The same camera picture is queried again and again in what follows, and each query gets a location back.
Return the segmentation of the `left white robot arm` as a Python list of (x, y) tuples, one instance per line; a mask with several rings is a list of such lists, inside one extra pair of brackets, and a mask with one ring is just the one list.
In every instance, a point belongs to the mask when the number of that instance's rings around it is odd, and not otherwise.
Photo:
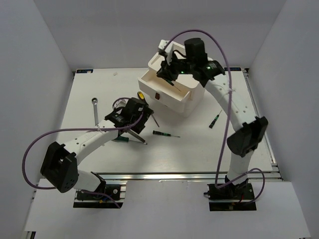
[(59, 192), (72, 188), (88, 191), (95, 199), (105, 194), (105, 180), (95, 172), (85, 172), (78, 165), (105, 143), (115, 140), (123, 133), (141, 133), (154, 111), (137, 98), (130, 98), (124, 106), (117, 107), (106, 115), (97, 126), (65, 143), (49, 145), (40, 173)]

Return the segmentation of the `precision screwdriver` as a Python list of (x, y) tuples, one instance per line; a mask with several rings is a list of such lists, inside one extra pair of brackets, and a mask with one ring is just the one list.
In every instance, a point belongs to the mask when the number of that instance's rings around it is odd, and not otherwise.
[(221, 114), (222, 111), (223, 111), (223, 110), (220, 110), (220, 112), (215, 116), (215, 118), (213, 119), (213, 121), (210, 123), (209, 128), (213, 128), (213, 127), (214, 127), (214, 125), (216, 124), (217, 120), (219, 119), (220, 114)]
[(180, 136), (176, 136), (176, 135), (172, 135), (172, 134), (170, 134), (170, 133), (161, 132), (161, 131), (156, 131), (156, 130), (153, 130), (152, 134), (153, 134), (153, 135), (160, 135), (160, 136), (178, 137), (178, 138), (180, 138)]
[(178, 91), (181, 92), (181, 90), (180, 90), (171, 80), (166, 79), (166, 78), (164, 78), (164, 80), (165, 80), (167, 83), (169, 83), (171, 86), (175, 87)]

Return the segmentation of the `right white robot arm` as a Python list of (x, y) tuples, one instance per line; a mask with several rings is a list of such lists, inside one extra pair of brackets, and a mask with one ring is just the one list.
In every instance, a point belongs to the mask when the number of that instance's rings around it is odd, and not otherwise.
[(229, 68), (223, 68), (218, 61), (208, 58), (203, 40), (188, 39), (184, 42), (184, 47), (185, 53), (182, 58), (178, 58), (171, 41), (160, 41), (158, 53), (164, 60), (157, 71), (157, 77), (173, 85), (180, 75), (191, 75), (227, 114), (226, 125), (231, 125), (234, 133), (231, 136), (225, 135), (222, 143), (232, 152), (229, 170), (222, 186), (228, 197), (238, 198), (243, 193), (241, 184), (247, 179), (252, 154), (264, 137), (268, 120), (257, 117), (233, 91)]

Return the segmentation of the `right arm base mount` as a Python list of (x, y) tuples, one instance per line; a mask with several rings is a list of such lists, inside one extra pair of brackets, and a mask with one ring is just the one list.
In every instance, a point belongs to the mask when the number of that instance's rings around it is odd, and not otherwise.
[(207, 189), (203, 195), (208, 199), (209, 210), (211, 212), (257, 210), (256, 203), (251, 202), (255, 198), (251, 183), (234, 191), (229, 186), (217, 189), (214, 184), (208, 184)]

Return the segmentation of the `white drawer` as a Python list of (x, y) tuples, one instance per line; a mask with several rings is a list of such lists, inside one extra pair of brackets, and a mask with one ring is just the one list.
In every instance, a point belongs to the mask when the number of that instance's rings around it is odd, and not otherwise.
[(157, 77), (156, 71), (148, 70), (144, 75), (138, 78), (139, 88), (148, 95), (167, 107), (174, 108), (184, 105), (193, 88), (174, 82), (174, 86), (167, 81)]

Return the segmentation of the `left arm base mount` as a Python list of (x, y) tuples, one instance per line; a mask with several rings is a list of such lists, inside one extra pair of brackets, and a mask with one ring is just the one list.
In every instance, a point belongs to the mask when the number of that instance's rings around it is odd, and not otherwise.
[(74, 208), (84, 209), (120, 209), (126, 196), (126, 182), (107, 181), (105, 190), (94, 195), (77, 190), (75, 193)]

